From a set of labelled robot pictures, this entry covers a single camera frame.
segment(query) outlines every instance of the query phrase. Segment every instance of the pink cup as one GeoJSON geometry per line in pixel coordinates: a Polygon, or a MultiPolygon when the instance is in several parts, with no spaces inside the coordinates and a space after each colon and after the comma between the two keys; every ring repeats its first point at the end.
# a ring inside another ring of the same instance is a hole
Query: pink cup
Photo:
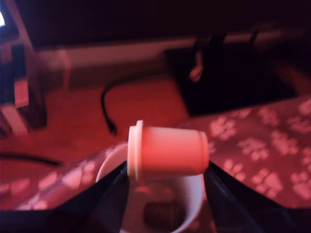
{"type": "Polygon", "coordinates": [[[131,180],[193,176],[205,172],[209,163],[204,132],[160,127],[131,126],[127,169],[131,180]]]}

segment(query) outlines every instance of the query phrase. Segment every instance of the power cord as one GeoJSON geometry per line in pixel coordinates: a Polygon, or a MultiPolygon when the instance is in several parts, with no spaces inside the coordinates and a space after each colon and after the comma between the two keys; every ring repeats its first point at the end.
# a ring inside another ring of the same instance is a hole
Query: power cord
{"type": "Polygon", "coordinates": [[[101,96],[101,105],[102,105],[102,110],[104,113],[104,117],[106,120],[106,123],[108,125],[109,131],[116,135],[117,134],[117,126],[114,123],[114,121],[108,116],[107,110],[106,110],[106,106],[105,106],[105,96],[107,94],[107,92],[109,92],[112,88],[124,84],[124,83],[129,83],[131,81],[135,81],[135,80],[139,80],[142,78],[147,78],[147,77],[151,77],[151,76],[155,76],[155,75],[160,75],[160,74],[167,74],[167,70],[163,70],[163,69],[159,69],[159,70],[152,70],[152,71],[148,71],[148,72],[142,72],[142,73],[138,73],[135,75],[131,75],[131,76],[127,76],[118,80],[115,80],[111,83],[109,83],[105,89],[102,92],[102,96],[101,96]]]}
{"type": "Polygon", "coordinates": [[[15,152],[0,152],[0,159],[7,160],[25,160],[31,161],[35,163],[43,163],[49,166],[62,166],[64,165],[62,162],[52,159],[47,159],[41,156],[32,155],[32,154],[24,154],[24,153],[15,153],[15,152]]]}

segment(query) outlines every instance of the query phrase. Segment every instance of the dark object in bowl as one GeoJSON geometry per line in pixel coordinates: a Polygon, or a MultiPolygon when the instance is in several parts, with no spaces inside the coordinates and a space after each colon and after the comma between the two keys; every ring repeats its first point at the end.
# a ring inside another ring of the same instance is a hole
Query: dark object in bowl
{"type": "Polygon", "coordinates": [[[172,232],[176,230],[185,220],[185,209],[177,202],[150,202],[144,209],[144,223],[148,226],[172,232]]]}

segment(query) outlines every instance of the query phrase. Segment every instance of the paw print fabric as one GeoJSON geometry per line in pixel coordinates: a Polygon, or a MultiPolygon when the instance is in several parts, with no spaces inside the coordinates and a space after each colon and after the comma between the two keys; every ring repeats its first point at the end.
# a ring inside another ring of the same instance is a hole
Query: paw print fabric
{"type": "Polygon", "coordinates": [[[92,186],[104,160],[124,143],[111,146],[79,163],[12,181],[1,180],[1,209],[45,210],[61,205],[92,186]]]}
{"type": "Polygon", "coordinates": [[[193,118],[210,160],[286,207],[311,207],[311,95],[193,118]]]}

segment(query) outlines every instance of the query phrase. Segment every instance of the black cable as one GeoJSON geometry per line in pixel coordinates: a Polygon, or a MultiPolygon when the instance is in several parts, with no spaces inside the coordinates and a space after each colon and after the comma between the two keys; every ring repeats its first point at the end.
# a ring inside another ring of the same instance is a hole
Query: black cable
{"type": "Polygon", "coordinates": [[[9,160],[25,160],[36,163],[43,163],[50,166],[62,166],[63,163],[57,160],[47,159],[41,156],[24,154],[24,153],[15,153],[15,152],[0,152],[0,159],[9,159],[9,160]]]}
{"type": "Polygon", "coordinates": [[[128,83],[128,82],[131,82],[131,81],[134,81],[134,80],[139,80],[139,79],[142,79],[142,78],[146,78],[146,77],[150,77],[150,76],[155,76],[155,75],[159,75],[159,74],[166,74],[166,73],[167,73],[167,71],[163,70],[163,69],[162,70],[160,69],[160,70],[152,70],[152,71],[148,71],[148,72],[142,72],[142,73],[138,73],[138,74],[131,75],[131,76],[128,76],[128,77],[124,77],[122,79],[115,80],[115,81],[109,83],[105,87],[105,89],[103,90],[102,96],[101,96],[101,104],[102,104],[102,110],[103,110],[103,113],[104,113],[105,120],[107,122],[109,131],[111,133],[113,133],[114,135],[117,134],[117,126],[113,122],[113,120],[108,116],[108,113],[107,113],[107,110],[106,110],[104,99],[105,99],[105,96],[106,96],[107,92],[110,91],[112,88],[114,88],[114,87],[116,87],[118,85],[124,84],[124,83],[128,83]]]}

